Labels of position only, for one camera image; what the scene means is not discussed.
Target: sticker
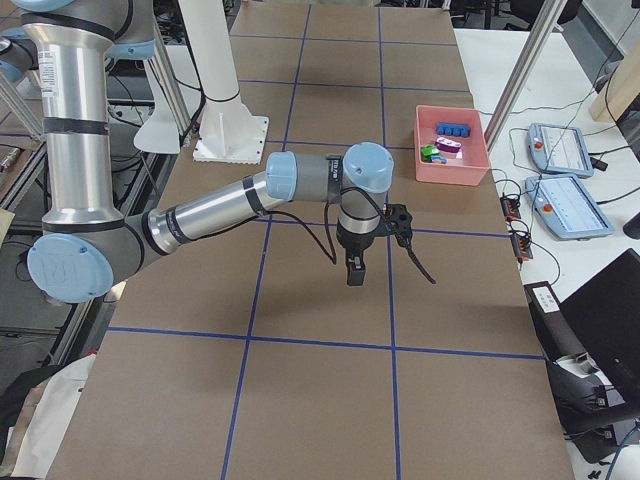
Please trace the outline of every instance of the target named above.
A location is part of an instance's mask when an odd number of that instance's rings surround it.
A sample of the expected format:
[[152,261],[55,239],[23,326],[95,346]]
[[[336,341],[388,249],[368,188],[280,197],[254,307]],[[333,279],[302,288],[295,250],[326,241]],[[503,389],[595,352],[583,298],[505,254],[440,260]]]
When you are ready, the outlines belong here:
[[58,96],[56,58],[53,52],[38,52],[38,67],[42,84],[42,97]]
[[533,294],[538,299],[544,313],[559,312],[560,307],[548,287],[537,287],[533,289]]

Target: white table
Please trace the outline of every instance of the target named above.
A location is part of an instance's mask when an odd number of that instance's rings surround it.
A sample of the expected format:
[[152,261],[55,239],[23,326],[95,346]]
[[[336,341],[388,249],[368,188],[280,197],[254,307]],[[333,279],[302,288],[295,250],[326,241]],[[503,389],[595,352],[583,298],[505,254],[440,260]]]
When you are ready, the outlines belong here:
[[[525,32],[456,30],[460,54],[476,109],[482,112],[493,112],[526,37]],[[539,106],[564,107],[585,97],[586,100],[582,105],[574,105],[562,110],[529,110],[512,114],[491,152],[492,166],[504,170],[508,178],[518,182],[524,191],[524,179],[534,174],[513,165],[513,154],[509,146],[511,128],[528,128],[533,122],[567,125],[574,116],[575,119],[571,125],[581,128],[585,134],[611,126],[611,123],[597,123],[591,119],[588,108],[596,95],[593,92],[589,94],[590,89],[591,83],[562,35],[552,34],[514,111]],[[482,117],[483,124],[486,126],[491,115],[484,114]],[[527,155],[525,136],[524,131],[512,132],[517,163],[534,168]],[[624,137],[617,128],[587,136],[585,140],[590,152],[626,145]],[[608,200],[640,185],[640,164],[629,149],[605,155],[603,160],[609,163],[608,170],[596,171],[592,178],[583,182],[596,201]],[[493,173],[496,180],[504,178],[500,172]],[[503,185],[504,183],[498,184],[499,192],[502,192]],[[507,192],[515,191],[515,187],[507,186]],[[640,192],[602,206],[603,212],[615,227],[616,231],[613,235],[581,242],[556,240],[539,221],[537,214],[532,219],[531,203],[529,198],[525,197],[523,195],[520,210],[523,220],[532,227],[533,240],[550,250],[560,263],[561,276],[554,285],[554,291],[560,300],[571,295],[627,248],[631,247],[640,252],[640,241],[632,240],[622,232],[622,226],[640,210]],[[523,284],[542,280],[552,281],[557,273],[554,261],[535,246],[533,254],[534,259],[523,265],[521,271]],[[587,464],[571,443],[568,443],[567,448],[576,478],[586,478],[592,470],[603,470],[601,478],[604,479],[606,467]],[[618,459],[613,478],[637,480],[638,472],[640,472],[640,447],[627,447]]]

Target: blue and white device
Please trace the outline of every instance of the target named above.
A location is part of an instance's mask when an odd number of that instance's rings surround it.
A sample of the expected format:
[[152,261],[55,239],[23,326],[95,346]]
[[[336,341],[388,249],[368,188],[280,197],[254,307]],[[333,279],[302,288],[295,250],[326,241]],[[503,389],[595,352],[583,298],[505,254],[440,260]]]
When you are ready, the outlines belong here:
[[529,152],[541,172],[573,173],[581,178],[593,176],[589,150],[579,128],[532,123]]
[[566,173],[530,177],[525,180],[525,187],[540,218],[560,240],[613,233],[613,225],[577,176]]

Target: pink bin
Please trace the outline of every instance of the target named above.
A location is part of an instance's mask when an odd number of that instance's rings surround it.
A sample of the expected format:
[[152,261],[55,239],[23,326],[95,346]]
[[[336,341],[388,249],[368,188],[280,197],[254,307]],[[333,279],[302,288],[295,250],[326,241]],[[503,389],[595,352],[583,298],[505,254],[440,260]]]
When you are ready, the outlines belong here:
[[[438,135],[436,127],[440,122],[468,125],[471,134],[466,138]],[[420,156],[420,147],[434,144],[439,136],[461,143],[461,158],[444,154],[443,156],[447,158],[447,163],[444,165],[423,162]],[[414,137],[416,179],[419,182],[476,186],[490,168],[480,115],[476,110],[418,105],[416,107]]]

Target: black office chair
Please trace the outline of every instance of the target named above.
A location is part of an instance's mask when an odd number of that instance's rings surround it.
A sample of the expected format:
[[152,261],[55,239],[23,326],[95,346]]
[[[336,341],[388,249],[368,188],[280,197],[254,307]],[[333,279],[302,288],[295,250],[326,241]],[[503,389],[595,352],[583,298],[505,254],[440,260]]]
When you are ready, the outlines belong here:
[[[511,15],[524,20],[527,23],[527,28],[523,29],[512,23],[507,23],[506,30],[531,30],[533,22],[538,18],[538,13],[542,8],[544,0],[511,0]],[[568,0],[567,4],[560,14],[558,24],[562,25],[570,20],[573,20],[578,15],[582,0]]]

